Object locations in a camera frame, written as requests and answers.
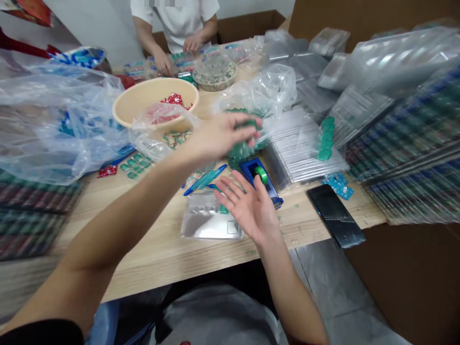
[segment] small blue packet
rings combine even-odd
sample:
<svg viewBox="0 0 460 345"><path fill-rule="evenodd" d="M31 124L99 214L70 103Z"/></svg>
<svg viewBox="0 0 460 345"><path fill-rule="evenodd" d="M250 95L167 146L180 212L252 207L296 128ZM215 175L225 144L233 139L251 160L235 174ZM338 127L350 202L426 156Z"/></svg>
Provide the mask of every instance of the small blue packet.
<svg viewBox="0 0 460 345"><path fill-rule="evenodd" d="M326 178L321 181L321 184L328 184L338 196L345 200L349 200L355 192L353 188L347 187L345 184L340 183L338 180L336 180L335 177Z"/></svg>

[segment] hand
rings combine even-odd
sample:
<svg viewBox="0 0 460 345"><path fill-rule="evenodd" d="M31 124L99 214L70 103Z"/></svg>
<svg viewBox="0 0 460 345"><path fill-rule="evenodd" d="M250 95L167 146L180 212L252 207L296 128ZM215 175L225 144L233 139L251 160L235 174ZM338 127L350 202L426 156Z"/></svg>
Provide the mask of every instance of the hand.
<svg viewBox="0 0 460 345"><path fill-rule="evenodd" d="M184 42L184 53L186 52L196 53L198 49L201 47L201 44L202 44L202 40L201 40L201 35L199 33L196 33L192 36L187 37Z"/></svg>
<svg viewBox="0 0 460 345"><path fill-rule="evenodd" d="M239 172L233 170L231 173L246 194L228 177L223 176L216 182L216 186L226 197L215 190L214 195L217 200L235 217L244 232L257 246L265 247L282 241L275 206L260 176L256 175L254 178L254 189Z"/></svg>
<svg viewBox="0 0 460 345"><path fill-rule="evenodd" d="M155 65L158 71L162 75L170 77L172 75L171 62L160 46L155 47L153 50L153 57L155 58Z"/></svg>
<svg viewBox="0 0 460 345"><path fill-rule="evenodd" d="M256 127L242 126L235 129L237 124L244 124L248 120L253 120L258 127L262 127L262 120L249 114L228 113L214 116L205 120L181 145L180 150L186 152L196 163L204 165L222 158L241 141L247 141L252 147L255 145L253 138L261 137Z"/></svg>

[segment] person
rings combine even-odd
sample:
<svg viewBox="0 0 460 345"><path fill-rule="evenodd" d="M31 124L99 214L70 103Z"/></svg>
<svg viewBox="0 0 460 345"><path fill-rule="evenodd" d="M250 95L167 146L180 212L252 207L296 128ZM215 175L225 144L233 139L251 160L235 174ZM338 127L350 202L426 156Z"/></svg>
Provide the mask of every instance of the person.
<svg viewBox="0 0 460 345"><path fill-rule="evenodd" d="M171 53L196 53L211 45L210 40L217 33L217 0L182 0L180 5L184 6L181 7L173 4L148 7L144 3L144 0L131 0L134 26L140 43L154 57L162 74L171 75L171 62L152 37L153 12L163 25Z"/></svg>
<svg viewBox="0 0 460 345"><path fill-rule="evenodd" d="M262 120L243 113L216 116L157 163L137 185L92 219L30 300L1 330L1 344L82 345L117 265L142 239L197 168L222 158L236 143L261 136ZM290 344L327 344L322 318L297 275L278 217L260 177L255 189L237 171L221 177L218 201L254 241L271 296ZM165 310L172 328L162 344L275 344L274 314L230 286L199 287Z"/></svg>

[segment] white wall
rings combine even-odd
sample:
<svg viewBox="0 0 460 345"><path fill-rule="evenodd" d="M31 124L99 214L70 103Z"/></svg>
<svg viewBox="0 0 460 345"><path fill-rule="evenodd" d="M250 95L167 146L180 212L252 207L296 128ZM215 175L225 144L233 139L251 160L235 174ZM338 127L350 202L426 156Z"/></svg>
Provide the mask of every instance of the white wall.
<svg viewBox="0 0 460 345"><path fill-rule="evenodd" d="M0 23L8 37L37 48L46 49L51 44L66 51L80 46L78 40L59 21L55 27L49 28L0 11Z"/></svg>
<svg viewBox="0 0 460 345"><path fill-rule="evenodd" d="M112 67L143 59L129 0L45 0L84 46L101 46Z"/></svg>

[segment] blue pen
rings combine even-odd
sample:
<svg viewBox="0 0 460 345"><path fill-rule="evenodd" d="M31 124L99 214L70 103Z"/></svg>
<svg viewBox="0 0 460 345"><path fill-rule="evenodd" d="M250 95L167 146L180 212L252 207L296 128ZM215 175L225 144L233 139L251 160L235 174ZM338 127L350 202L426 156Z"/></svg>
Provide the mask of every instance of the blue pen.
<svg viewBox="0 0 460 345"><path fill-rule="evenodd" d="M214 180L216 177L218 177L226 167L227 165L224 164L217 170L212 170L205 174L202 178L196 181L189 189L187 189L187 191L184 193L184 196L192 194L194 190L203 189L204 187L206 187L206 185L210 183L212 180Z"/></svg>

